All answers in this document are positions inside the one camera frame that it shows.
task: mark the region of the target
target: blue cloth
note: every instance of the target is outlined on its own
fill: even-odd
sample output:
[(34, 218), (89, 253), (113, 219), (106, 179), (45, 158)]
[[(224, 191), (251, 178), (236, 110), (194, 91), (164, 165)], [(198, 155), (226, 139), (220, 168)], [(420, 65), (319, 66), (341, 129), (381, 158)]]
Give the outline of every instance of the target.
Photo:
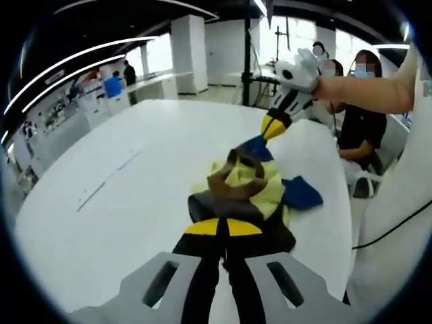
[(120, 84), (120, 79), (117, 76), (106, 79), (104, 81), (104, 85), (107, 98), (118, 96), (122, 92), (122, 85)]
[(285, 192), (282, 202), (289, 207), (305, 211), (323, 204), (323, 197), (301, 176), (292, 180), (282, 180)]
[(242, 148), (247, 155), (254, 157), (261, 162), (273, 160), (273, 156), (266, 147), (266, 140), (262, 135), (251, 138), (247, 142), (243, 143)]

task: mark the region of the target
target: black shirt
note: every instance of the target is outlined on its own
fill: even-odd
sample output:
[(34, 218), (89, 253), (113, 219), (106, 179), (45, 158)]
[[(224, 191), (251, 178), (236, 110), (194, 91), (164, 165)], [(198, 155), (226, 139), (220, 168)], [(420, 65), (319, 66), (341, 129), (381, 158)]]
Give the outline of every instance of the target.
[[(356, 106), (346, 105), (344, 123), (338, 140), (339, 148), (357, 149), (366, 140), (374, 149), (379, 149), (383, 139), (387, 116), (374, 113)], [(356, 161), (363, 169), (371, 163), (374, 152)]]
[(136, 82), (135, 69), (132, 66), (126, 66), (126, 69), (124, 69), (124, 78), (126, 79), (127, 86), (130, 86)]

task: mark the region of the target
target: window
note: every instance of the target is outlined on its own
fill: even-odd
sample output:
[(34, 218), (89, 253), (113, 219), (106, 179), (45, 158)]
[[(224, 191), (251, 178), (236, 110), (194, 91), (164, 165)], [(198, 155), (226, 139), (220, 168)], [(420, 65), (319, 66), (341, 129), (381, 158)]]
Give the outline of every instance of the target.
[(148, 72), (161, 72), (173, 68), (171, 35), (164, 34), (147, 43)]
[(378, 50), (368, 42), (342, 30), (336, 30), (336, 59), (344, 67), (345, 75), (354, 67), (353, 63), (356, 54), (362, 49), (367, 49), (380, 57)]
[[(287, 17), (275, 16), (271, 21), (271, 28), (266, 18), (260, 21), (260, 64), (266, 64), (276, 58), (277, 36), (279, 27), (282, 33), (287, 32)], [(290, 48), (287, 36), (279, 37), (279, 58), (290, 59), (299, 48), (312, 49), (317, 37), (317, 28), (313, 22), (298, 18), (288, 18), (288, 32), (290, 34)]]
[(142, 66), (141, 48), (136, 47), (126, 53), (126, 59), (129, 64), (135, 69), (136, 78), (141, 79), (144, 76), (144, 68)]

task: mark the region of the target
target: white sleeve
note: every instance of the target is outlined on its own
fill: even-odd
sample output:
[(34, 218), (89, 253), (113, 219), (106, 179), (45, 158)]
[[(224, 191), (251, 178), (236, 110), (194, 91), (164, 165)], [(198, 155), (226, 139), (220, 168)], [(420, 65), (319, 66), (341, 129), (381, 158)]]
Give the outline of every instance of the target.
[(414, 86), (417, 73), (418, 50), (411, 44), (405, 59), (399, 70), (394, 74), (393, 79), (399, 80), (407, 88), (408, 92), (414, 96)]

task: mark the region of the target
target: ceiling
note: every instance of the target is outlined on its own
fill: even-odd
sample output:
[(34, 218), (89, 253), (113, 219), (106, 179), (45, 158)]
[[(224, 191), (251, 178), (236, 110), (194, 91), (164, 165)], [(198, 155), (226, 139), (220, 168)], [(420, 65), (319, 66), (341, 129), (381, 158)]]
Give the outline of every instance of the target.
[[(136, 36), (156, 36), (169, 31), (169, 22), (188, 14), (205, 20), (241, 19), (246, 13), (245, 0), (182, 0), (182, 3), (200, 7), (212, 14), (184, 7), (175, 0), (48, 0), (35, 1), (40, 5), (27, 23), (28, 35), (24, 50), (17, 48), (11, 65), (9, 95), (13, 97), (36, 75), (54, 63), (87, 48)], [(273, 0), (274, 15), (297, 16), (317, 21), (327, 28), (343, 29), (370, 43), (385, 41), (400, 43), (399, 22), (389, 10), (372, 0)], [(251, 0), (249, 14), (258, 18), (260, 11)], [(31, 86), (8, 111), (1, 128), (14, 129), (24, 116), (21, 108), (46, 87), (44, 80), (58, 70), (72, 73), (96, 61), (112, 57), (140, 45), (132, 43), (99, 49), (67, 62)], [(403, 54), (386, 53), (399, 64)]]

